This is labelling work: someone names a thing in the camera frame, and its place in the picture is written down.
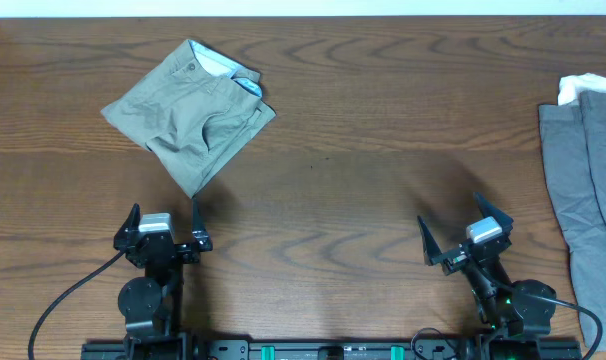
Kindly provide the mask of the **grey shorts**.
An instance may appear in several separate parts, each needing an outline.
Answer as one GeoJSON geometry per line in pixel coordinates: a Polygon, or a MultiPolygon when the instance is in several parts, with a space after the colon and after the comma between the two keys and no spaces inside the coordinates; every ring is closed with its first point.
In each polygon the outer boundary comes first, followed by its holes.
{"type": "Polygon", "coordinates": [[[548,193],[570,252],[580,306],[602,321],[606,351],[606,93],[541,105],[539,128],[548,193]]]}

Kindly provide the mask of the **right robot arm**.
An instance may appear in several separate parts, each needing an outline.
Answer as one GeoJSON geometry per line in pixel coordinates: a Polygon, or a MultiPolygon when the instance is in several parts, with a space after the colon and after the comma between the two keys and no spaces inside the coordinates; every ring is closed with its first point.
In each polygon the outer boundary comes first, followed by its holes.
{"type": "Polygon", "coordinates": [[[556,292],[536,280],[513,282],[500,263],[511,246],[513,219],[481,194],[474,200],[482,219],[466,228],[466,239],[443,252],[426,223],[417,218],[428,266],[446,275],[460,272],[467,279],[482,323],[489,331],[472,345],[460,347],[462,359],[540,359],[539,340],[551,331],[556,292]]]}

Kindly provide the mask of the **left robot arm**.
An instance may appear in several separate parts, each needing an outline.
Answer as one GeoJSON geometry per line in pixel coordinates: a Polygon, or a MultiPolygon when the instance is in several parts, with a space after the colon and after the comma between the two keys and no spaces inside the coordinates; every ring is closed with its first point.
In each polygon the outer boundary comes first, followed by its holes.
{"type": "Polygon", "coordinates": [[[144,275],[127,282],[118,295],[125,318],[125,357],[128,359],[197,359],[199,345],[181,329],[185,265],[200,262],[213,249],[196,201],[191,205],[191,235],[174,241],[168,213],[143,215],[135,204],[114,236],[113,246],[144,275]]]}

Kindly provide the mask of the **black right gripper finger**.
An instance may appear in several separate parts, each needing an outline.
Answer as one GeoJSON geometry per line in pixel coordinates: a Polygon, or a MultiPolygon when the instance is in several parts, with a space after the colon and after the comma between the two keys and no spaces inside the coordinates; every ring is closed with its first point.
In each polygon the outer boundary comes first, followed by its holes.
{"type": "Polygon", "coordinates": [[[442,255],[442,252],[423,218],[418,216],[417,221],[422,237],[424,262],[428,266],[434,266],[440,262],[439,257],[442,255]]]}
{"type": "Polygon", "coordinates": [[[499,208],[490,203],[482,194],[475,192],[474,200],[484,218],[493,217],[504,233],[510,233],[514,220],[499,208]]]}

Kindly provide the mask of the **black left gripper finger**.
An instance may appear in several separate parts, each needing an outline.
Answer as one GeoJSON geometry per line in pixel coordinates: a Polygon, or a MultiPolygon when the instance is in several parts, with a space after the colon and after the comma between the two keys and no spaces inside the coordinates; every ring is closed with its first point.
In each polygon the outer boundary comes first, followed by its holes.
{"type": "Polygon", "coordinates": [[[138,231],[141,219],[140,206],[135,203],[126,220],[117,232],[118,240],[130,240],[138,231]]]}
{"type": "Polygon", "coordinates": [[[207,242],[207,230],[199,213],[198,202],[192,201],[192,227],[191,233],[193,238],[199,244],[207,242]]]}

